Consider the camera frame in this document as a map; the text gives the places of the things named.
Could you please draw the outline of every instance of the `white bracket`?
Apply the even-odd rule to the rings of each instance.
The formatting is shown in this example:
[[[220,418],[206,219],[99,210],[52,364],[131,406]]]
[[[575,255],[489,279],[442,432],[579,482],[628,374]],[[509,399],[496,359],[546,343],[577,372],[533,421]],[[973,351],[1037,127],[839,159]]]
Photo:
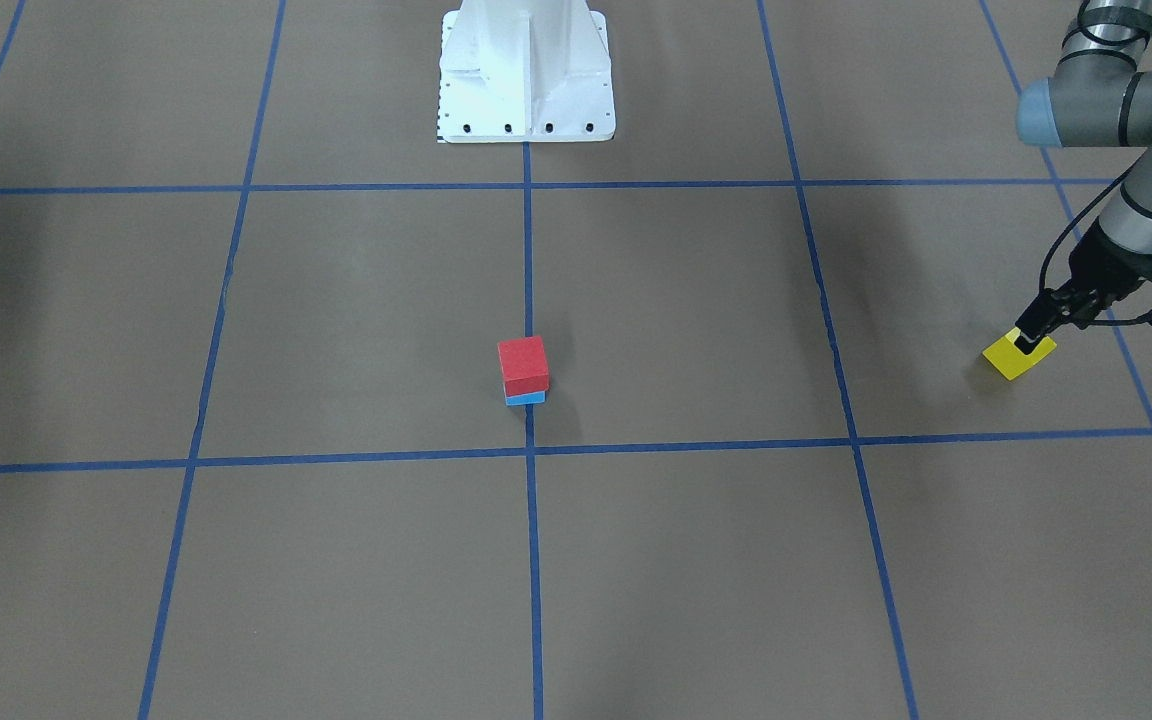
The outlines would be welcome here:
[[[607,18],[585,0],[463,0],[444,17],[440,142],[616,132]]]

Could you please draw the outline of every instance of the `white mounting base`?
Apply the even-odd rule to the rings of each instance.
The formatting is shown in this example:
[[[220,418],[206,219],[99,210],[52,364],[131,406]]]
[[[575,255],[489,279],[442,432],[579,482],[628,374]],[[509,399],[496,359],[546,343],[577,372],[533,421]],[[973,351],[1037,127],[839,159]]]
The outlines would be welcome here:
[[[465,0],[444,17],[439,142],[616,135],[607,18],[585,0]]]

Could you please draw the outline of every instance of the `gray floor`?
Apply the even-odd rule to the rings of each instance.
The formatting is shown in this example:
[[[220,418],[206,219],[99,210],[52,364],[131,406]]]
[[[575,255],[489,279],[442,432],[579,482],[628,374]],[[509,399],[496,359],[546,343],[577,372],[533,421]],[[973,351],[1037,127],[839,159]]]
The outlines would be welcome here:
[[[1152,331],[979,359],[1075,6],[596,0],[524,149],[452,0],[0,0],[0,719],[1152,719]]]

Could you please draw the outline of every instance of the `robotic arm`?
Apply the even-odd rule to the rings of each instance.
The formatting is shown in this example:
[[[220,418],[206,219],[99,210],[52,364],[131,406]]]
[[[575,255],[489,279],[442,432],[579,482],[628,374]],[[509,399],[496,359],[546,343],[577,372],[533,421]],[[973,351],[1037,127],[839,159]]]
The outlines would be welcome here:
[[[1114,302],[1152,283],[1152,71],[1137,63],[1152,36],[1152,0],[1083,0],[1064,36],[1056,73],[1020,99],[1021,141],[1036,146],[1146,146],[1132,168],[1093,202],[1111,196],[1069,258],[1070,279],[1039,293],[1016,328],[988,348],[987,359],[1009,379],[1049,353],[1061,325],[1152,325],[1152,310],[1132,320],[1097,319]],[[1075,218],[1061,238],[1087,213]]]

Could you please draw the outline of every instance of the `yellow block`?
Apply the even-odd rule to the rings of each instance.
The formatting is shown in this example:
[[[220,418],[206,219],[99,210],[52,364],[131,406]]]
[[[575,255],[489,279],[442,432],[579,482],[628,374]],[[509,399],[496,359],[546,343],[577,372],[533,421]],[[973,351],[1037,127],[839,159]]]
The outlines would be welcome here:
[[[1011,332],[999,338],[992,346],[984,348],[984,353],[982,353],[984,359],[995,366],[995,370],[1009,381],[1020,378],[1025,373],[1025,370],[1037,365],[1038,361],[1051,355],[1052,350],[1056,350],[1056,341],[1053,341],[1052,338],[1044,338],[1032,353],[1025,355],[1016,347],[1018,338],[1020,328],[1011,328]]]

